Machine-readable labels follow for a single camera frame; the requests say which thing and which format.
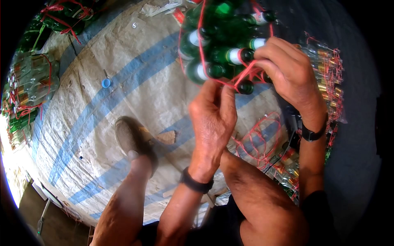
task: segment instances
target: white tarp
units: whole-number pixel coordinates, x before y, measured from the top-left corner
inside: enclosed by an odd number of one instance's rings
[[[43,120],[36,120],[32,155],[44,186],[87,224],[97,222],[130,169],[115,139],[113,125],[118,117],[136,118],[152,136],[175,131],[174,144],[152,139],[160,164],[147,185],[145,223],[160,217],[194,148],[187,106],[199,89],[184,78],[175,61],[179,25],[172,15],[139,14],[145,3],[151,2],[142,1],[117,10],[119,13],[109,10],[97,20],[97,25],[104,26],[96,34],[91,31],[94,27],[86,30],[82,45],[56,34],[44,49],[55,51],[56,56],[61,54],[61,86],[44,107]],[[116,17],[105,22],[103,18],[111,14]],[[105,89],[101,81],[107,77],[112,84]],[[252,95],[237,95],[236,105],[237,139],[265,114],[281,114],[273,89],[267,84],[256,85]],[[283,120],[281,124],[278,146],[287,138]],[[277,128],[272,120],[261,124],[266,152],[276,141]],[[234,146],[230,141],[229,149],[233,151]],[[261,141],[256,140],[255,146],[260,152],[264,149]],[[253,150],[250,143],[246,142],[245,147]],[[256,164],[238,150],[245,160]],[[218,171],[210,194],[225,187],[223,174]]]

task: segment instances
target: pile of bottles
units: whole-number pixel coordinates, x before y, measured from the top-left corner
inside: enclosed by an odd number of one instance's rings
[[[311,61],[312,68],[318,83],[318,88],[327,103],[329,124],[341,121],[343,113],[342,60],[338,49],[330,49],[326,44],[311,38],[306,33],[300,40],[300,49]]]
[[[254,51],[265,44],[266,39],[259,37],[258,28],[275,21],[274,13],[235,14],[243,2],[206,0],[199,29],[203,2],[186,12],[178,53],[184,72],[192,82],[201,85],[208,78],[231,80],[253,60]],[[200,48],[204,54],[205,71]],[[243,79],[237,89],[241,94],[251,94],[253,82]]]
[[[50,54],[14,55],[2,98],[2,115],[7,117],[13,150],[30,141],[30,123],[38,115],[38,107],[59,88],[58,73],[59,63]]]
[[[265,174],[276,181],[298,205],[299,155],[295,149],[288,147],[288,144],[284,143],[281,153],[271,158]]]
[[[79,35],[85,28],[85,21],[95,21],[99,17],[104,2],[105,0],[50,1],[43,7],[43,12],[29,23],[19,41],[17,52],[42,49],[52,30],[61,32],[70,26]]]
[[[68,29],[69,27],[63,24],[65,22],[78,35],[85,28],[85,21],[95,21],[99,17],[100,9],[104,2],[105,0],[75,0],[72,2],[58,0],[49,4],[42,13],[36,16],[36,19],[42,20],[45,26],[54,31]],[[46,14],[61,20],[61,22],[46,17]]]

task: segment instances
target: black cable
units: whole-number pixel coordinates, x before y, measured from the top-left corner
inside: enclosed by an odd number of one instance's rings
[[[266,172],[268,172],[268,170],[269,170],[273,165],[275,165],[278,161],[280,161],[280,160],[282,159],[282,157],[286,154],[287,150],[288,150],[289,147],[290,147],[290,142],[292,141],[292,139],[293,139],[295,133],[296,133],[296,132],[295,132],[295,130],[294,130],[293,133],[292,133],[292,136],[290,137],[289,144],[287,145],[286,149],[284,150],[283,155],[281,155],[281,156],[279,157],[279,159],[278,159],[276,162],[272,163],[272,164],[269,166],[269,168],[264,172],[264,174],[265,174]]]

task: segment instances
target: black wristwatch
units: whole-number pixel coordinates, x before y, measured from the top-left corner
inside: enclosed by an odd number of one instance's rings
[[[316,133],[307,129],[304,126],[304,123],[302,123],[302,137],[308,142],[318,140],[320,137],[323,136],[323,134],[325,134],[325,129],[327,127],[327,121],[328,121],[328,113],[326,113],[326,115],[325,115],[325,121],[324,121],[324,124],[323,124],[321,130]]]
[[[189,167],[187,167],[183,170],[182,175],[179,180],[180,183],[184,183],[190,189],[197,191],[197,192],[201,192],[203,194],[208,193],[208,191],[210,189],[212,189],[212,186],[214,185],[214,178],[213,177],[212,177],[212,180],[209,181],[209,183],[203,184],[203,183],[197,182],[194,179],[192,179],[188,170],[189,170]]]

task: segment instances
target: shoe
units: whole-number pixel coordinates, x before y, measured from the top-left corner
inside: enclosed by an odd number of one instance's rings
[[[143,141],[142,134],[135,121],[126,116],[118,118],[115,122],[115,136],[126,156],[131,155],[136,158],[140,155],[147,155],[151,159],[152,177],[157,169],[157,158],[149,144]]]

